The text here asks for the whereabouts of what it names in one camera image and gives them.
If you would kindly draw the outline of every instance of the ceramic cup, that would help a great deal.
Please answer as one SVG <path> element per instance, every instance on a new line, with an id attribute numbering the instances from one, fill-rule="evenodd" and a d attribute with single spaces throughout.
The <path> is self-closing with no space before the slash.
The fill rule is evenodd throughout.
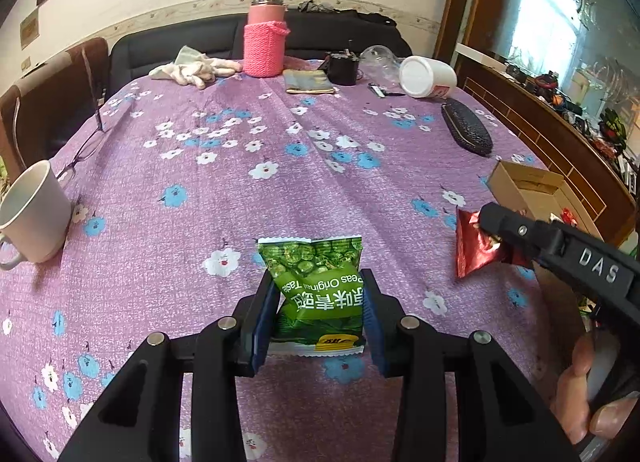
<path id="1" fill-rule="evenodd" d="M 0 244 L 13 244 L 18 254 L 2 270 L 20 262 L 40 264 L 65 243 L 72 206 L 48 160 L 30 166 L 9 189 L 0 204 Z"/>

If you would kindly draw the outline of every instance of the mug handle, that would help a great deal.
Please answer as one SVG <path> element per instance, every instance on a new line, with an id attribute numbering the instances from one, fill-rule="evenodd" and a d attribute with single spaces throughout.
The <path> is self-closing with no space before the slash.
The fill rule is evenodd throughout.
<path id="1" fill-rule="evenodd" d="M 2 244 L 10 244 L 10 243 L 11 243 L 11 240 L 9 240 L 8 236 L 6 236 L 4 233 L 0 233 L 0 246 Z M 0 262 L 0 268 L 2 270 L 12 270 L 12 268 L 16 267 L 18 264 L 20 264 L 21 262 L 24 262 L 25 260 L 26 258 L 22 255 L 22 253 L 18 252 L 17 256 L 14 256 L 5 264 Z"/>

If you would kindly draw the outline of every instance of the pink thermos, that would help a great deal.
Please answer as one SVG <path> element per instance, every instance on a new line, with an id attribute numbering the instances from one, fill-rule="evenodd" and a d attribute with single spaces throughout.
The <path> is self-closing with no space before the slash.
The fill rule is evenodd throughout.
<path id="1" fill-rule="evenodd" d="M 284 42 L 289 29 L 284 22 L 282 0 L 253 0 L 244 26 L 242 71 L 253 77 L 272 77 L 282 72 Z"/>

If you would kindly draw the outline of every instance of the pea snack bag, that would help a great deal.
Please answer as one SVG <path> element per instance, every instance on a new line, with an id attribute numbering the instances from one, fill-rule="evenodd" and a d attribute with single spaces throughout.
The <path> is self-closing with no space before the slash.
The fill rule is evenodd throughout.
<path id="1" fill-rule="evenodd" d="M 361 251 L 361 236 L 258 240 L 258 252 L 285 297 L 270 354 L 362 352 Z"/>

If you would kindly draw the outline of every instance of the brown chair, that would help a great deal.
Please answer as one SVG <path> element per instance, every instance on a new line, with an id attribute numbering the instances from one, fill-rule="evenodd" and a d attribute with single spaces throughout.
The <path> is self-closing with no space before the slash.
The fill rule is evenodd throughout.
<path id="1" fill-rule="evenodd" d="M 57 151 L 56 144 L 62 145 L 92 115 L 94 103 L 81 54 L 83 47 L 94 76 L 94 91 L 100 96 L 109 76 L 109 52 L 103 38 L 89 39 L 56 54 L 0 97 L 0 156 L 11 182 L 25 167 L 51 158 Z M 18 97 L 16 137 L 24 166 L 13 136 Z"/>

